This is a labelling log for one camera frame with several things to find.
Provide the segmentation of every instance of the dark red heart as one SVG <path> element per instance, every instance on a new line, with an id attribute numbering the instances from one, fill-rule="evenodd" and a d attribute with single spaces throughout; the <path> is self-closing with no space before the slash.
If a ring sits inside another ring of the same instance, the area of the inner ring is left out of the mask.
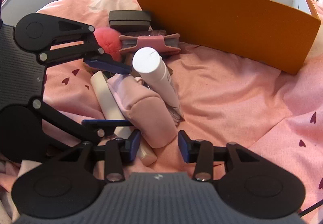
<path id="1" fill-rule="evenodd" d="M 306 145 L 305 145 L 305 143 L 303 142 L 303 140 L 300 140 L 300 141 L 299 141 L 299 146 L 300 146 L 300 147 L 306 147 Z"/>
<path id="2" fill-rule="evenodd" d="M 312 115 L 310 122 L 316 124 L 316 112 Z"/>
<path id="3" fill-rule="evenodd" d="M 65 79 L 62 81 L 62 83 L 63 83 L 63 84 L 65 84 L 65 85 L 67 85 L 67 84 L 68 84 L 68 81 L 69 81 L 69 77 L 65 78 Z"/>
<path id="4" fill-rule="evenodd" d="M 323 178 L 321 179 L 321 182 L 319 184 L 319 189 L 323 189 Z"/>
<path id="5" fill-rule="evenodd" d="M 79 69 L 75 69 L 75 70 L 72 71 L 72 74 L 77 75 L 79 71 L 80 71 Z"/>

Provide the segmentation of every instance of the white bottle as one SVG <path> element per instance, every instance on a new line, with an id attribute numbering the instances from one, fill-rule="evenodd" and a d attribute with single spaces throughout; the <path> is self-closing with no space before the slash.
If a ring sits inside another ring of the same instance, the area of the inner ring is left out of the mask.
<path id="1" fill-rule="evenodd" d="M 183 117 L 171 75 L 158 52 L 151 47 L 139 49 L 132 59 L 132 66 L 164 102 Z"/>

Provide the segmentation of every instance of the pink pom-pom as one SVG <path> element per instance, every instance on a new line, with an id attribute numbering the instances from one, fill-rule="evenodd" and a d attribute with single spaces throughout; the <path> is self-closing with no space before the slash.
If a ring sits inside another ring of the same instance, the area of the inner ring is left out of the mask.
<path id="1" fill-rule="evenodd" d="M 120 33 L 110 27 L 101 27 L 94 31 L 94 36 L 99 44 L 104 49 L 104 52 L 110 54 L 113 60 L 120 62 Z"/>

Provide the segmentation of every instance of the white logo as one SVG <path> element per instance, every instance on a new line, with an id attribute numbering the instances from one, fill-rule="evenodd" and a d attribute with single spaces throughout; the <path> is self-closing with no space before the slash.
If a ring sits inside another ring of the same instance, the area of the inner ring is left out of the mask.
<path id="1" fill-rule="evenodd" d="M 164 178 L 164 176 L 161 175 L 161 174 L 157 174 L 157 175 L 154 176 L 154 178 L 157 179 L 157 180 L 161 180 L 162 178 Z"/>

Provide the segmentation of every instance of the cardboard box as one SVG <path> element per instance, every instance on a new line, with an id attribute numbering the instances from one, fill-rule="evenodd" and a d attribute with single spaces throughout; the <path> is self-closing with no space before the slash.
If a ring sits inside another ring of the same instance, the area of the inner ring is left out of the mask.
<path id="1" fill-rule="evenodd" d="M 311 0 L 137 0 L 152 27 L 180 40 L 248 57 L 296 74 L 320 19 Z"/>

